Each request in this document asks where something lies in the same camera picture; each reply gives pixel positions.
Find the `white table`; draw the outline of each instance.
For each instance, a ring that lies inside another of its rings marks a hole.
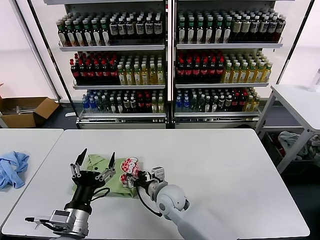
[[[73,196],[70,163],[88,154],[136,156],[145,170],[162,166],[192,204],[203,204],[240,239],[308,236],[310,231],[252,129],[66,130],[2,228],[12,236],[56,237],[25,217],[50,216]],[[139,199],[94,201],[88,239],[182,239],[170,221]]]
[[[63,131],[63,129],[0,129],[0,155],[15,151],[30,156],[26,172],[19,175],[25,185],[18,189],[14,189],[11,185],[0,189],[0,228]]]
[[[308,91],[305,86],[300,85],[272,85],[271,89],[272,93],[255,127],[255,132],[259,134],[260,139],[267,129],[264,127],[265,120],[276,99],[304,128],[298,140],[276,167],[281,174],[307,141],[314,134],[320,134],[320,93]]]

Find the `black cable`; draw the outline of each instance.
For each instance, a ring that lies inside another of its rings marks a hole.
[[[139,188],[138,188],[138,187],[136,187],[136,191],[137,191],[137,193],[138,193],[139,199],[140,199],[140,201],[142,202],[142,204],[143,204],[150,212],[152,212],[154,215],[157,215],[158,217],[162,217],[162,213],[153,211],[153,210],[143,201],[143,199],[142,199],[142,197],[141,197],[141,195],[140,195],[140,192],[139,192]]]
[[[94,200],[97,200],[97,199],[100,199],[100,198],[104,198],[108,193],[110,193],[110,188],[109,187],[104,187],[104,188],[101,188],[98,191],[96,191],[93,195],[96,195],[97,193],[100,193],[101,191],[104,191],[104,190],[107,190],[105,194],[95,197],[90,202],[93,202]]]

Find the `white shelf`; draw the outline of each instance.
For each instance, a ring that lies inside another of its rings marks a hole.
[[[162,2],[163,0],[43,0],[47,5]]]
[[[175,112],[176,118],[245,118],[245,117],[258,117],[258,111],[215,111],[215,112]]]
[[[154,119],[165,118],[165,113],[82,113],[86,119]]]
[[[164,89],[166,85],[74,85],[75,90]]]
[[[176,84],[177,89],[202,89],[202,88],[245,88],[266,87],[269,83],[199,83],[199,84]]]
[[[177,49],[279,49],[282,43],[208,43],[177,44]]]
[[[79,51],[142,51],[142,50],[164,50],[164,44],[158,45],[110,45],[110,46],[61,46],[62,52],[79,52]]]

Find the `green cloth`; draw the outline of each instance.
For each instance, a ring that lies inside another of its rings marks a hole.
[[[136,163],[133,163],[133,166],[135,170],[139,168],[139,163],[138,159],[133,160]],[[97,154],[90,154],[88,155],[87,159],[85,160],[84,164],[82,165],[82,170],[88,170],[88,171],[95,171],[95,172],[100,172],[102,173],[109,165],[109,159],[105,159]],[[111,193],[116,193],[120,194],[123,197],[135,197],[137,195],[137,190],[135,187],[133,188],[128,188],[126,187],[126,184],[121,181],[121,179],[124,179],[124,175],[126,172],[123,170],[125,169],[126,171],[129,170],[125,163],[130,162],[130,158],[117,158],[115,159],[115,164],[114,164],[114,169],[115,169],[115,175],[101,188],[108,187],[110,188]],[[73,186],[72,188],[74,191],[76,190],[76,185]],[[99,195],[102,195],[106,193],[107,190],[99,192]]]

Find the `gray floor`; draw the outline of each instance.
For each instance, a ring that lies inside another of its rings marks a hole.
[[[60,106],[42,128],[77,129],[76,117],[65,117],[66,113],[73,112],[70,106]],[[298,125],[292,116],[283,107],[273,107],[266,120],[268,125]],[[320,239],[320,168],[308,165],[302,174],[284,174],[282,179],[290,191],[294,201],[301,211],[310,228],[310,236],[300,239]]]

